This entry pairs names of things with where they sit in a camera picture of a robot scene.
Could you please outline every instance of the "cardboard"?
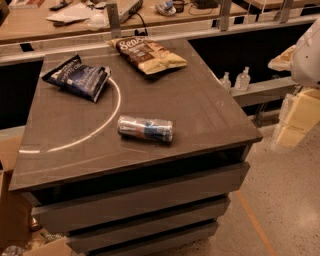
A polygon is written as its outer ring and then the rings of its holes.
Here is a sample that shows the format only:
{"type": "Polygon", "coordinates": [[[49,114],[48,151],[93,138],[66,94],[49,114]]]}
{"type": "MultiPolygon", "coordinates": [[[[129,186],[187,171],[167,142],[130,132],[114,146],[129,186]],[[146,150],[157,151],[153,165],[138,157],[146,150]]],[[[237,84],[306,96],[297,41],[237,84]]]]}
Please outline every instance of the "cardboard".
{"type": "Polygon", "coordinates": [[[60,238],[56,241],[42,245],[35,250],[31,250],[23,254],[23,256],[81,256],[71,250],[66,244],[66,238],[60,238]]]}
{"type": "Polygon", "coordinates": [[[22,196],[8,192],[11,174],[0,173],[0,252],[10,245],[25,247],[30,241],[31,204],[22,196]]]}
{"type": "Polygon", "coordinates": [[[0,140],[0,161],[2,169],[12,173],[19,152],[22,136],[0,140]]]}

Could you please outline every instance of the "white curved line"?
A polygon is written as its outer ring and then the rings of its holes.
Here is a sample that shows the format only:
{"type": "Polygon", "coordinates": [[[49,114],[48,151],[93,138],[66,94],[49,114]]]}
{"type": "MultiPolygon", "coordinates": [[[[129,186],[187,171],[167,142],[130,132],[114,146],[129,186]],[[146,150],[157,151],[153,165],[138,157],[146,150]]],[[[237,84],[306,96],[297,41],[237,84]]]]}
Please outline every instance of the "white curved line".
{"type": "MultiPolygon", "coordinates": [[[[61,147],[56,147],[56,148],[52,148],[52,149],[49,149],[47,150],[46,152],[55,152],[55,151],[58,151],[58,150],[62,150],[62,149],[65,149],[65,148],[69,148],[69,147],[72,147],[72,146],[75,146],[89,138],[91,138],[92,136],[94,136],[96,133],[98,133],[99,131],[101,131],[104,127],[106,127],[106,125],[108,125],[111,120],[114,118],[114,116],[117,114],[119,108],[120,108],[120,104],[121,104],[121,93],[120,93],[120,89],[118,87],[118,85],[111,79],[109,78],[109,80],[112,82],[112,84],[114,85],[114,87],[116,88],[117,90],[117,93],[118,93],[118,103],[117,103],[117,106],[116,106],[116,109],[115,111],[113,112],[113,114],[110,116],[110,118],[103,124],[101,125],[97,130],[93,131],[92,133],[90,133],[89,135],[87,135],[86,137],[83,137],[82,139],[79,139],[75,142],[72,142],[72,143],[69,143],[69,144],[66,144],[66,145],[63,145],[61,147]]],[[[38,153],[41,153],[40,150],[19,150],[19,153],[24,153],[24,154],[38,154],[38,153]]]]}

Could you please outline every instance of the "counter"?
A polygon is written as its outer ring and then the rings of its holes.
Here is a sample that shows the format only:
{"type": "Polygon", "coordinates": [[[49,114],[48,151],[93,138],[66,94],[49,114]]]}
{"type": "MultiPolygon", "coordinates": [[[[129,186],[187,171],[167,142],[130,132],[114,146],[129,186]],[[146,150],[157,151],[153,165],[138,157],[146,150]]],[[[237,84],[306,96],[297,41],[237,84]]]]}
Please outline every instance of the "counter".
{"type": "MultiPolygon", "coordinates": [[[[108,65],[92,103],[39,79],[10,191],[88,255],[145,255],[214,234],[262,139],[186,40],[161,42],[188,66],[146,77],[114,49],[78,52],[108,65]],[[175,122],[171,144],[123,138],[120,115],[175,122]]],[[[48,55],[42,71],[75,52],[48,55]]]]}
{"type": "MultiPolygon", "coordinates": [[[[121,9],[125,6],[127,1],[128,0],[117,0],[118,8],[121,9]]],[[[79,0],[74,0],[72,5],[78,4],[79,2],[79,0]]],[[[220,12],[220,8],[212,10],[197,10],[192,8],[189,3],[185,6],[183,13],[176,13],[173,16],[166,17],[160,15],[152,8],[155,3],[158,3],[158,1],[144,1],[142,8],[138,11],[138,13],[143,17],[147,27],[162,27],[177,23],[212,20],[218,18],[220,12]]],[[[84,22],[56,28],[53,26],[51,21],[46,20],[46,17],[54,13],[49,10],[49,7],[55,4],[55,0],[45,0],[39,8],[11,10],[10,14],[0,27],[0,45],[84,34],[95,34],[110,30],[109,28],[106,28],[99,31],[91,31],[84,22]]],[[[245,15],[246,13],[245,9],[232,3],[231,16],[245,15]]],[[[137,15],[132,16],[125,23],[121,24],[122,30],[142,27],[142,21],[137,15]]]]}

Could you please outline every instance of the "bottle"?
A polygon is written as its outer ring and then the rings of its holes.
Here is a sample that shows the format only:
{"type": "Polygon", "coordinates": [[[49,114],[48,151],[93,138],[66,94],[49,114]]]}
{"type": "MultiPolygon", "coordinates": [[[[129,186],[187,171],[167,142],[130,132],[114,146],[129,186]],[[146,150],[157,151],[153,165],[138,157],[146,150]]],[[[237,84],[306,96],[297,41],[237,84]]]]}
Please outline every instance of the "bottle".
{"type": "Polygon", "coordinates": [[[250,83],[249,67],[245,67],[243,73],[237,76],[234,88],[238,91],[247,91],[250,83]]]}
{"type": "Polygon", "coordinates": [[[229,72],[224,72],[224,77],[220,79],[220,82],[228,92],[230,91],[231,88],[231,82],[229,80],[229,72]]]}

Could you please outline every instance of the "wire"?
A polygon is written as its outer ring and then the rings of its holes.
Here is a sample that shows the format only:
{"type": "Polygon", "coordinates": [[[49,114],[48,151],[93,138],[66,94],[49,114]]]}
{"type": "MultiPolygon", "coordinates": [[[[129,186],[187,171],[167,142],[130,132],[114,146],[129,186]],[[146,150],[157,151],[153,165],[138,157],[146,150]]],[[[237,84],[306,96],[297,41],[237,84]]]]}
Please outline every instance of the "wire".
{"type": "Polygon", "coordinates": [[[145,35],[148,36],[147,26],[146,26],[146,23],[144,22],[142,16],[135,11],[129,11],[129,14],[132,14],[132,15],[137,14],[140,17],[142,24],[143,24],[143,27],[144,27],[145,35]]]}

